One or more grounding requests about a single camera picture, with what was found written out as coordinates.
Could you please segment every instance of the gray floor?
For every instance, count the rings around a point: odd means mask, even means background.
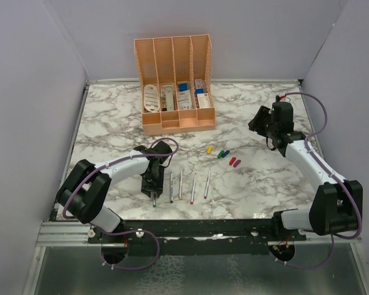
[[[298,245],[293,262],[320,262],[330,245]],[[142,265],[147,258],[131,258]],[[101,265],[99,247],[48,248],[36,294],[264,295],[365,294],[349,244],[337,244],[317,270],[296,270],[270,256],[162,256],[147,270],[126,272]]]

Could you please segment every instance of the robotic arm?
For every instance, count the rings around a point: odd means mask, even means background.
[[[162,193],[165,168],[162,164],[172,154],[169,145],[160,141],[153,148],[136,147],[123,161],[114,159],[110,162],[92,164],[87,160],[81,160],[59,189],[56,201],[65,206],[72,197],[68,211],[76,219],[83,224],[90,223],[106,232],[112,232],[122,219],[103,205],[109,186],[130,176],[141,175],[141,191],[151,197],[155,205],[156,199]],[[96,170],[96,167],[105,168],[95,173],[86,182],[88,188],[82,187],[72,196],[80,183]]]
[[[283,157],[293,162],[316,193],[310,208],[275,212],[274,219],[281,229],[311,230],[318,235],[356,230],[359,221],[355,208],[341,185],[349,191],[362,215],[361,184],[335,173],[310,145],[308,150],[305,135],[293,129],[291,103],[280,99],[276,96],[272,109],[260,107],[255,118],[249,122],[249,129],[265,137],[267,145],[268,138],[272,139],[271,150],[279,150]]]

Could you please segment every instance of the gray wall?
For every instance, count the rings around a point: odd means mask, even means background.
[[[90,79],[138,77],[133,40],[210,34],[212,77],[301,79],[347,0],[45,0]]]
[[[369,261],[369,0],[350,0],[307,74],[303,90],[325,102],[320,135],[328,162],[364,187],[363,242]],[[311,117],[322,125],[320,108]]]
[[[84,81],[42,1],[0,1],[0,294],[22,292]]]

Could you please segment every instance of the green marker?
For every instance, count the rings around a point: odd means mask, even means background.
[[[219,152],[219,154],[217,155],[217,159],[220,159],[223,154],[224,154],[224,151]]]

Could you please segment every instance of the marble surface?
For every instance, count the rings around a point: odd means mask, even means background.
[[[124,219],[269,218],[273,212],[311,204],[314,191],[302,173],[265,139],[248,130],[259,107],[270,107],[276,94],[298,91],[295,84],[213,84],[216,130],[180,133],[180,150],[165,169],[164,192],[153,208],[140,191],[141,176],[112,185],[105,205]],[[302,98],[292,96],[295,130],[308,134],[310,122]],[[151,144],[160,136],[145,136],[141,127],[139,85],[91,85],[69,169],[81,160],[92,163],[126,155],[133,147]],[[207,147],[213,145],[210,155]],[[217,159],[222,150],[231,150]],[[233,168],[232,157],[242,163]],[[212,177],[207,200],[203,193],[209,168]],[[184,169],[183,200],[178,199],[179,173]],[[174,202],[169,202],[169,173],[174,176]],[[196,198],[190,205],[193,175]]]

